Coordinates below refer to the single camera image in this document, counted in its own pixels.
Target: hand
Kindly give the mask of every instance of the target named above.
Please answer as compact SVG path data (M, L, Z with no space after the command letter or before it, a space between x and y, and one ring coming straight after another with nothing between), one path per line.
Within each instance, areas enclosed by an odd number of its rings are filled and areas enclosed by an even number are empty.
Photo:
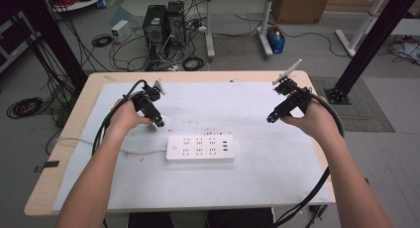
M109 131L118 131L126 135L131 129L135 128L139 124L152 124L153 121L150 118L142 117L137 114L134 109L134 104L132 100L124 103L111 117L110 125L107 129Z
M340 136L337 124L333 117L317 100L309 102L306 114L301 118L290 116L280 118L286 124L295 126L316 141L328 139L336 134Z

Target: gray floor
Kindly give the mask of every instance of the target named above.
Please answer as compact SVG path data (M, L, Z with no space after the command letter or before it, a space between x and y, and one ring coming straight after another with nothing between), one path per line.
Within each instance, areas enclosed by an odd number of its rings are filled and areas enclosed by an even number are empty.
M70 15L82 41L89 43L97 35L109 33L110 22L121 13L120 5L124 0L117 0L113 6L98 10L94 6L72 12ZM261 14L242 14L240 16L258 19ZM142 17L132 16L142 24ZM343 47L334 35L334 30L342 29L351 36L363 15L326 13L318 25L285 25L282 30L289 35L313 32L328 37L332 49L339 55L345 55ZM234 15L214 16L216 33L243 33L252 30L255 22L247 22ZM78 56L75 38L60 23L62 31L74 53ZM386 53L392 38L380 53ZM328 48L328 42L318 36L286 38L284 52L269 60L263 59L263 51L255 34L249 37L225 38L215 36L218 57L208 62L202 70L280 70L287 69L299 58L303 63L299 67L313 76L340 76L350 62L348 57L335 57ZM205 58L202 38L196 40L197 55ZM145 42L138 40L119 53L119 57L130 59L141 56ZM98 49L94 55L108 68L109 48ZM420 100L417 95L420 86L420 66L408 61L392 62L393 56L376 56L362 75L368 89L395 129L395 133L348 132L346 138L359 166L382 203L395 227L420 227L420 118L417 116ZM84 67L92 71L91 65ZM47 76L32 52L24 52L9 68L0 74L1 125L0 130L0 227L52 227L54 217L28 217L24 207L40 176L34 173L35 166L40 166L48 159L45 146L57 127L48 115L12 120L7 118L7 108L24 98L49 97L46 89L41 89L47 82ZM278 216L285 208L275 208ZM178 227L201 227L203 212L177 212L173 219ZM310 213L305 209L285 227L304 227ZM110 227L125 227L127 215L110 215ZM323 215L323 220L316 220L313 227L339 227L337 209L330 205Z

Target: floor mat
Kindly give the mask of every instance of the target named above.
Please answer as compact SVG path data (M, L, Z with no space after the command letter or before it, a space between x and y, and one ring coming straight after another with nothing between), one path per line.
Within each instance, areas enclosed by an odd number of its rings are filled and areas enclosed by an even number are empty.
M316 92L325 95L324 88L333 88L338 77L310 77ZM345 131L395 132L380 109L365 82L359 78L349 93L351 105L332 105L340 116Z

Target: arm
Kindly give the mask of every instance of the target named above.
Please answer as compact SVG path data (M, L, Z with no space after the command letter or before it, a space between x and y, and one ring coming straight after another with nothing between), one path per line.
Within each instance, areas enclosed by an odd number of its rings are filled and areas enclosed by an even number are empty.
M281 120L313 137L324 151L342 227L391 227L334 119L319 102L312 100L302 118L284 117Z
M100 227L108 207L118 153L127 133L153 122L134 110L132 101L112 116L102 144L77 179L59 213L55 227Z

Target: white power strip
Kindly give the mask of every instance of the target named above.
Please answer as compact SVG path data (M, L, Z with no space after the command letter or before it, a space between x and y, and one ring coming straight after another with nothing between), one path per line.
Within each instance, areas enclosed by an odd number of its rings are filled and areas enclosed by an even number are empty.
M170 163L232 162L232 135L169 136L166 159Z

